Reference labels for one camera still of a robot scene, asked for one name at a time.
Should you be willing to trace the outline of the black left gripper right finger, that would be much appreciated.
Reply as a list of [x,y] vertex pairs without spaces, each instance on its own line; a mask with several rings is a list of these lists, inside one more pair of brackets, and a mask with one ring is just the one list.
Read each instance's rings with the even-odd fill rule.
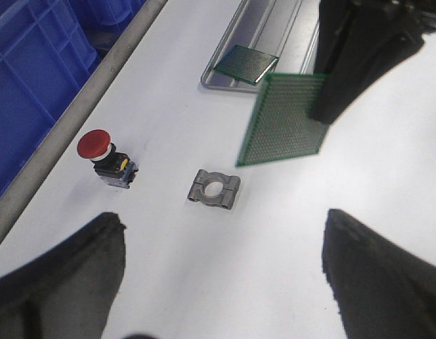
[[322,269],[347,338],[436,338],[436,267],[331,209]]

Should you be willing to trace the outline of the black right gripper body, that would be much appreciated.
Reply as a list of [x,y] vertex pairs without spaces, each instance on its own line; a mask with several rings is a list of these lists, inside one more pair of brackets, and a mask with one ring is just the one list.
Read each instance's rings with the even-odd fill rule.
[[311,112],[333,124],[386,72],[419,52],[436,32],[436,1],[321,1],[314,72],[325,74]]

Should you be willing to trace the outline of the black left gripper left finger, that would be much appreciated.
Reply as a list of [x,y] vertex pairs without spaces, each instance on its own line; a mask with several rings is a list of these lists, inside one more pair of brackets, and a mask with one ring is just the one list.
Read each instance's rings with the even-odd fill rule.
[[101,338],[126,267],[124,230],[102,213],[0,278],[0,338]]

